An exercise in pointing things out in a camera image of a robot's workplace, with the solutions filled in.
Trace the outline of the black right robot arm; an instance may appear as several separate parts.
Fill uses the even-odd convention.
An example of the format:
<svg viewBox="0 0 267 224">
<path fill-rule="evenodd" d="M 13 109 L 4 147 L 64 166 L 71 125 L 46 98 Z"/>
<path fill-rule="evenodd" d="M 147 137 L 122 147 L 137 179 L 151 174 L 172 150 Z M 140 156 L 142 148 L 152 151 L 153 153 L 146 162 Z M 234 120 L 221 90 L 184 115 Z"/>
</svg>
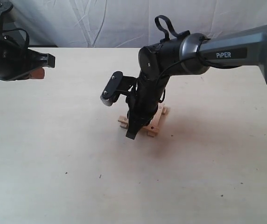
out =
<svg viewBox="0 0 267 224">
<path fill-rule="evenodd" d="M 208 38 L 189 31 L 176 33 L 170 20 L 159 15 L 157 28 L 165 37 L 138 53 L 140 74 L 126 101 L 129 120 L 126 136 L 134 139 L 148 125 L 164 100 L 171 76 L 201 75 L 209 68 L 258 66 L 267 84 L 267 25 Z"/>
</svg>

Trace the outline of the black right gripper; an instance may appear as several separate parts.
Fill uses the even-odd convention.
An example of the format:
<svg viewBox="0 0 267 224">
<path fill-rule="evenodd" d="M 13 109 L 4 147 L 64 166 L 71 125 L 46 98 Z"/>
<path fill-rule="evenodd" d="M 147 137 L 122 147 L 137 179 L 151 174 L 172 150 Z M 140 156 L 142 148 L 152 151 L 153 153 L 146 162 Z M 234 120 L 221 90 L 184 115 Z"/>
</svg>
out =
<svg viewBox="0 0 267 224">
<path fill-rule="evenodd" d="M 165 88 L 168 81 L 168 76 L 150 80 L 144 73 L 140 73 L 135 89 L 131 90 L 126 99 L 129 107 L 126 137 L 134 140 L 137 133 L 144 126 L 150 124 L 158 111 L 158 105 L 165 99 Z"/>
</svg>

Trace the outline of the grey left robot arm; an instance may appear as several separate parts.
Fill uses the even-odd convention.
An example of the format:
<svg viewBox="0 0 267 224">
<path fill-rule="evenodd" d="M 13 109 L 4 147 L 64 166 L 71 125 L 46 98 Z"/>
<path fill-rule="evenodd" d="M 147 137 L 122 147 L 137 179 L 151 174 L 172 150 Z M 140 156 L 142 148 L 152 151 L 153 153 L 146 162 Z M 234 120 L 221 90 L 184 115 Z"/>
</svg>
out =
<svg viewBox="0 0 267 224">
<path fill-rule="evenodd" d="M 17 81 L 44 79 L 44 68 L 54 68 L 56 58 L 29 48 L 30 36 L 23 28 L 6 29 L 12 20 L 14 6 L 9 0 L 0 0 L 0 80 Z"/>
</svg>

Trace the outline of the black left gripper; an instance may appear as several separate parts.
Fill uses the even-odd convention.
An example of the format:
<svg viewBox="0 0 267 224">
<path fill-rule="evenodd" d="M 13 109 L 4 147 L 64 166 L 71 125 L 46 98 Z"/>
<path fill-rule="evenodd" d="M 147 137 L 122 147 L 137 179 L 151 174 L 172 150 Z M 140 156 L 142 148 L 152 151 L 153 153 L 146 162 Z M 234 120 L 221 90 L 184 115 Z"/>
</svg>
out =
<svg viewBox="0 0 267 224">
<path fill-rule="evenodd" d="M 0 80 L 44 79 L 45 67 L 55 67 L 55 57 L 48 53 L 23 49 L 7 39 L 0 40 Z"/>
</svg>

